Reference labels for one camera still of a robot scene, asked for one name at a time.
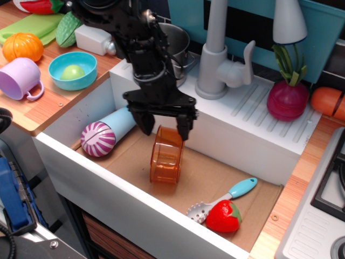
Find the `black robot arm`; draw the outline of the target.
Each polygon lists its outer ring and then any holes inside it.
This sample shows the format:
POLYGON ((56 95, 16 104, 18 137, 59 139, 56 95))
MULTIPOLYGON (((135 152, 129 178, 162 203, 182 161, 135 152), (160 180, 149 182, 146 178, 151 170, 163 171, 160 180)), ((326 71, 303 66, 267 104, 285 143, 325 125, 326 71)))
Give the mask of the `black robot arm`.
POLYGON ((186 141, 197 119, 196 99, 178 89, 168 35, 147 1, 67 1, 66 5, 83 24, 109 32, 132 65, 139 89, 125 92, 123 98, 142 132, 151 134, 155 115, 174 117, 186 141))

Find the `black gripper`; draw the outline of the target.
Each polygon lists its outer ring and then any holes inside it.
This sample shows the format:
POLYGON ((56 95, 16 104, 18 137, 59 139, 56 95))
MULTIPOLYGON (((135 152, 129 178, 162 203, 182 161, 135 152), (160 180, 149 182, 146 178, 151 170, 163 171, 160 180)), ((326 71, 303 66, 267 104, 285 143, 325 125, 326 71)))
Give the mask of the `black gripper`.
POLYGON ((154 115, 175 117, 182 140, 188 140, 197 119, 195 98, 182 93, 176 78, 168 71, 159 74, 134 73, 133 78, 139 89, 126 91, 123 98, 140 130, 145 135, 151 135, 154 115))

